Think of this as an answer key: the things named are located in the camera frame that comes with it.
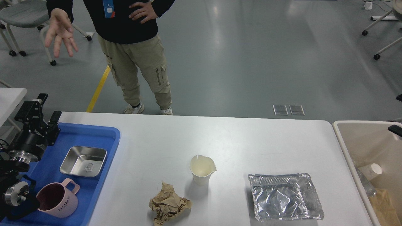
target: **pink mug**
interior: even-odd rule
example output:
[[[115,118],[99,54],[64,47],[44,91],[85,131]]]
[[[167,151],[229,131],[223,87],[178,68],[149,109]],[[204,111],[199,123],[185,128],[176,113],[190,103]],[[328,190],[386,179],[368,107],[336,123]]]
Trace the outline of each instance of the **pink mug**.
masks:
[[[70,182],[75,184],[72,191],[66,188]],[[70,216],[77,208],[78,198],[75,194],[79,189],[80,186],[70,178],[44,186],[36,195],[40,203],[38,210],[58,218]]]

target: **sock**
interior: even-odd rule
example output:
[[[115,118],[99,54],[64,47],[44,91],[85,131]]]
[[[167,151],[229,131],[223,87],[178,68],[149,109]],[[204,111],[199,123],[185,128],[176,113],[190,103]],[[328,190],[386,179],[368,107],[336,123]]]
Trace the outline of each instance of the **sock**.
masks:
[[[136,106],[131,105],[131,107],[136,108],[136,107],[139,107],[140,104],[141,104],[141,103],[139,103],[139,104],[136,105]]]

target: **chair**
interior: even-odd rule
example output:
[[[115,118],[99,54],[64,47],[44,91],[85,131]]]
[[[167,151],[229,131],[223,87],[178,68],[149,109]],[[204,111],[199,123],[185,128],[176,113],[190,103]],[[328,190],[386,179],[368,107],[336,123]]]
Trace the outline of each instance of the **chair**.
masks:
[[[368,29],[370,29],[371,27],[373,27],[376,23],[378,23],[379,21],[381,21],[382,19],[384,19],[386,16],[388,16],[390,13],[394,14],[394,16],[399,20],[402,21],[402,0],[393,0],[392,1],[392,9],[390,11],[388,11],[385,15],[383,15],[382,17],[380,17],[378,20],[376,20],[375,22],[373,22],[372,24],[370,24],[368,27],[366,27],[364,29],[364,31],[361,33],[362,35],[366,36],[369,32],[367,31]],[[384,52],[385,50],[389,49],[390,47],[392,47],[393,45],[397,44],[398,42],[402,41],[402,37],[400,37],[399,39],[397,39],[396,41],[394,41],[393,43],[385,46],[383,49],[381,49],[380,51],[378,51],[375,55],[374,55],[374,59],[378,60],[381,56],[380,54],[382,52]]]
[[[46,8],[46,2],[43,0],[24,0],[19,1],[18,3],[6,7],[0,10],[0,20],[7,23],[7,31],[11,37],[11,40],[14,43],[17,51],[21,56],[26,56],[25,51],[21,50],[14,34],[11,31],[10,25],[15,27],[22,28],[34,28],[37,27],[40,30],[40,38],[45,48],[47,58],[49,60],[50,65],[55,66],[56,61],[52,59],[48,48],[45,47],[45,33],[49,29],[47,24],[49,22],[49,15]],[[78,26],[72,24],[72,26],[78,30],[81,34],[83,34],[88,41],[92,40],[90,35],[87,35],[82,29]]]
[[[0,10],[4,9],[5,7],[7,7],[9,5],[9,3],[5,0],[0,0]],[[3,37],[4,42],[6,43],[7,47],[8,47],[8,54],[10,56],[15,56],[16,52],[12,49],[10,43],[8,42],[8,39],[6,38],[6,36],[4,35],[3,30],[6,29],[6,26],[0,21],[0,35]]]

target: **aluminum foil container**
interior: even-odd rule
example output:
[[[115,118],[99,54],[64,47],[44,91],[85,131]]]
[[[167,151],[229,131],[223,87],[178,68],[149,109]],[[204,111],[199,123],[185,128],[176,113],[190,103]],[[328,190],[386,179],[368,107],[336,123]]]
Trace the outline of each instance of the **aluminum foil container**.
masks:
[[[375,196],[377,194],[377,190],[374,186],[367,180],[367,177],[359,170],[359,168],[355,167],[357,175],[361,181],[361,185],[363,185],[364,191],[367,196]]]
[[[324,218],[309,174],[249,174],[248,180],[254,201],[255,218],[258,221]]]

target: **sneaker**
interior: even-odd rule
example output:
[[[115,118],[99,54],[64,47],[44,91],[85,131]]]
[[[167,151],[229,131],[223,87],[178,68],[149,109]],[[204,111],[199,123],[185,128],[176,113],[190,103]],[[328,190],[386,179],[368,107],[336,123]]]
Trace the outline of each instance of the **sneaker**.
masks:
[[[139,103],[138,107],[133,108],[131,105],[128,105],[124,110],[125,114],[141,114],[144,111],[144,104],[142,102]]]
[[[160,114],[161,114],[161,115],[173,115],[172,107],[169,107],[169,108],[166,109],[166,110],[160,110]]]

